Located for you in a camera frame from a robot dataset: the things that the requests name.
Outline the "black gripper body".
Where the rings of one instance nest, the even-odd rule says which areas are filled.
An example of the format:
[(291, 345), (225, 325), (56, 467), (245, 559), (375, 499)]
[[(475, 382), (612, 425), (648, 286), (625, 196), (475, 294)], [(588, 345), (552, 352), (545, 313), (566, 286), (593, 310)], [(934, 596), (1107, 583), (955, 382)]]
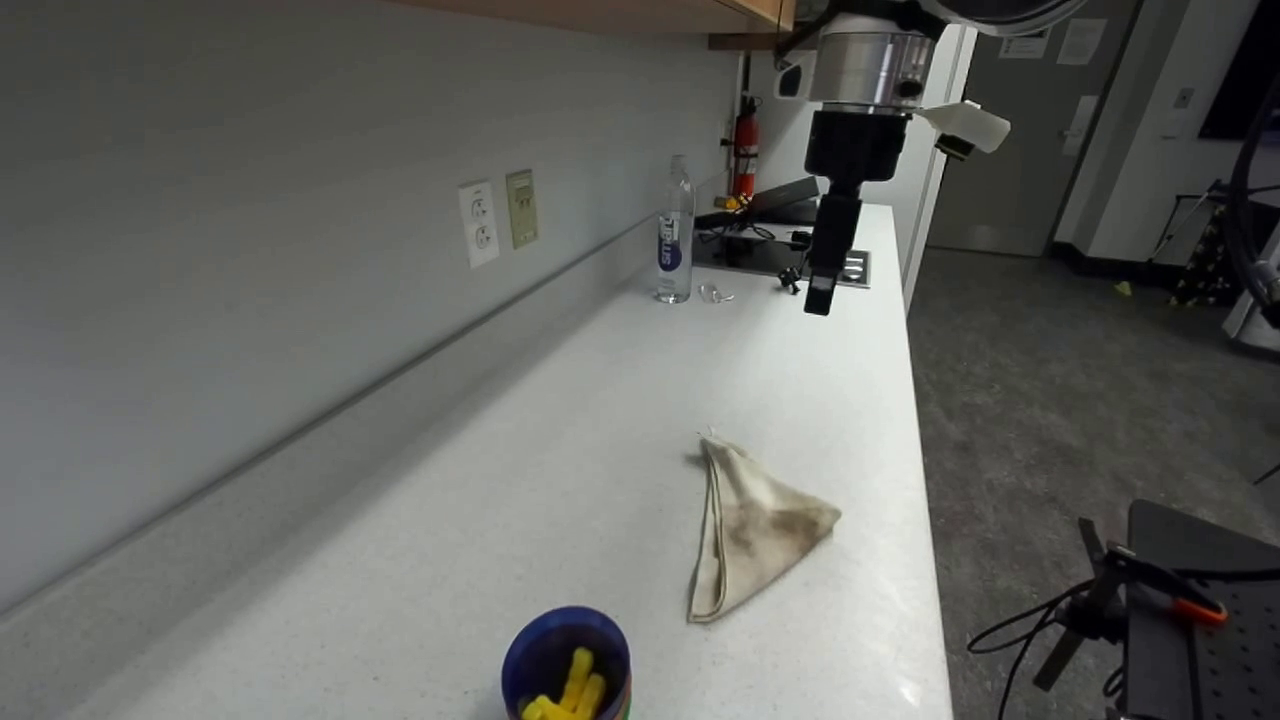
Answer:
[(905, 148), (905, 117), (815, 112), (803, 168), (828, 180), (815, 218), (815, 255), (845, 255), (860, 218), (860, 185), (890, 180)]

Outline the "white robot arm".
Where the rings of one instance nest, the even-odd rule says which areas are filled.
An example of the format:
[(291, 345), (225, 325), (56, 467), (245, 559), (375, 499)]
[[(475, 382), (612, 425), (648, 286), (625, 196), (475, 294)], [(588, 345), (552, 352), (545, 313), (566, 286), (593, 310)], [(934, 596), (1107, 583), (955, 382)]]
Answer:
[(803, 168), (828, 180), (803, 255), (803, 310), (828, 316), (860, 225), (860, 187), (892, 180), (908, 121), (925, 117), (950, 158), (993, 158), (1014, 121), (972, 99), (925, 104), (938, 43), (950, 29), (1034, 38), (1078, 18), (1085, 0), (828, 0), (776, 56), (815, 52)]

